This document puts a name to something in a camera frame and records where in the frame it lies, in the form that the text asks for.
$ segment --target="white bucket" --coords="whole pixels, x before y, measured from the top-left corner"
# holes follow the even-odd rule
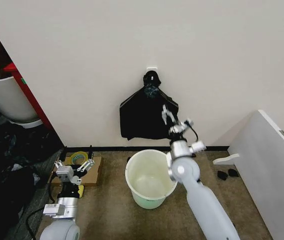
[[[126,165],[125,178],[133,199],[145,209],[160,206],[177,185],[168,175],[166,154],[151,149],[131,157]]]

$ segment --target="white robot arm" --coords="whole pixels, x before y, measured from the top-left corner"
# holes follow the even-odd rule
[[[169,112],[163,106],[163,112]],[[192,121],[172,121],[169,130],[171,151],[167,154],[168,172],[172,180],[182,183],[187,190],[187,202],[208,240],[239,240],[237,231],[211,189],[200,181],[200,169],[192,154],[205,150],[201,141],[187,146],[183,133]]]

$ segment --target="black bag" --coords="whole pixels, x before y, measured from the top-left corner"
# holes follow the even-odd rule
[[[161,84],[155,71],[143,78],[144,87],[120,105],[121,135],[132,138],[167,139],[169,126],[162,118],[163,105],[177,119],[178,104],[158,87]]]

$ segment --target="brown carpet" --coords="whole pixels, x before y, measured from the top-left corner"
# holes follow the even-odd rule
[[[127,157],[134,152],[102,152],[104,160],[99,186],[87,187],[79,199],[76,223],[80,240],[204,240],[205,237],[191,212],[184,187],[176,190],[163,205],[146,210],[133,200],[125,181]],[[241,240],[271,240],[271,236],[256,209],[242,179],[217,178],[218,170],[230,166],[214,166],[216,158],[228,156],[225,151],[206,151],[197,155],[201,180],[210,187],[234,223]],[[52,222],[43,217],[37,237]]]

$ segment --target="black fabric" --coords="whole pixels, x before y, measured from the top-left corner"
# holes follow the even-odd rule
[[[229,175],[230,177],[238,177],[238,176],[239,176],[238,173],[237,173],[237,171],[234,170],[234,169],[231,169],[231,168],[228,170],[228,175]]]
[[[0,182],[0,240],[19,221],[19,212],[35,192],[33,171],[30,167],[3,174],[6,177]]]
[[[225,181],[227,179],[227,173],[223,171],[217,171],[217,177]]]
[[[128,140],[167,139],[169,126],[162,118],[163,105],[177,119],[178,104],[158,88],[161,81],[155,71],[147,72],[143,81],[144,87],[120,105],[121,136]]]

